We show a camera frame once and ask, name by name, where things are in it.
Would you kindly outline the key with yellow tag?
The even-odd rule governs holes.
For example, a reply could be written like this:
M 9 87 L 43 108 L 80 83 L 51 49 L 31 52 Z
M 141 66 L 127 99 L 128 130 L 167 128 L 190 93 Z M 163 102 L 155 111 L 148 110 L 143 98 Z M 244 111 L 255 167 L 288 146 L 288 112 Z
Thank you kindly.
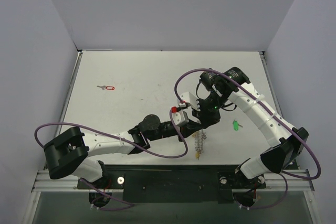
M 196 153 L 195 153 L 195 158 L 196 158 L 197 160 L 199 160 L 199 158 L 200 158 L 200 153 L 199 153 L 199 152 L 196 152 Z

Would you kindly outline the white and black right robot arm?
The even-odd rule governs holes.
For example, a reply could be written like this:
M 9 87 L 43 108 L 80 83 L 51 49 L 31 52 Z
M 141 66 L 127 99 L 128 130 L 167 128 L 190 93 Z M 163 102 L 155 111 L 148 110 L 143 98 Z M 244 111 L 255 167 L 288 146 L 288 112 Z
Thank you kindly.
M 239 68 L 232 67 L 224 74 L 225 78 L 207 71 L 200 75 L 200 83 L 209 96 L 197 99 L 199 109 L 193 110 L 192 115 L 206 129 L 220 121 L 220 109 L 229 101 L 240 108 L 262 132 L 270 148 L 243 162 L 234 175 L 236 184 L 246 187 L 265 172 L 281 173 L 303 149 L 293 134 L 306 141 L 308 132 L 303 127 L 295 128 L 281 118 Z

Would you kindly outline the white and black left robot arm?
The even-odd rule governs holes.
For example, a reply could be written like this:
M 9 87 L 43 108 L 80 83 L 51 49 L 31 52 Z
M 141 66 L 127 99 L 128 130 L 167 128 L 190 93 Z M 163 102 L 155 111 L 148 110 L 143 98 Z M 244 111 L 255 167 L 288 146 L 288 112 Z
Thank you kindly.
M 178 136 L 181 141 L 202 129 L 186 113 L 173 113 L 172 120 L 161 122 L 154 114 L 147 115 L 134 128 L 118 134 L 102 133 L 71 124 L 70 128 L 44 145 L 44 153 L 51 179 L 69 175 L 83 178 L 96 188 L 104 187 L 108 175 L 104 163 L 92 157 L 105 154 L 132 155 L 147 152 L 150 142 Z

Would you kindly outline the silver metal keyring disc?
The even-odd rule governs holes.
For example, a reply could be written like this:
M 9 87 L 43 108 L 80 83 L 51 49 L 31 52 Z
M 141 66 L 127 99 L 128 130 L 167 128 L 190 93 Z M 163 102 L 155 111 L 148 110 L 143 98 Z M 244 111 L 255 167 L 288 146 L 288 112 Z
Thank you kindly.
M 207 135 L 203 130 L 195 132 L 192 137 L 194 138 L 194 147 L 197 154 L 201 155 L 204 152 L 204 142 Z

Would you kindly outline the key with green tag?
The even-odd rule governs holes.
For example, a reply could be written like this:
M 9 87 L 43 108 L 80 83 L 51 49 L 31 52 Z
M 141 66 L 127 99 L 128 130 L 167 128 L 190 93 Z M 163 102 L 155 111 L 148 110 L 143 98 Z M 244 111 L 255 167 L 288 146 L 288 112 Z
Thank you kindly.
M 243 128 L 243 126 L 241 124 L 239 124 L 239 122 L 237 120 L 233 120 L 233 129 L 235 131 L 238 131 L 240 128 Z

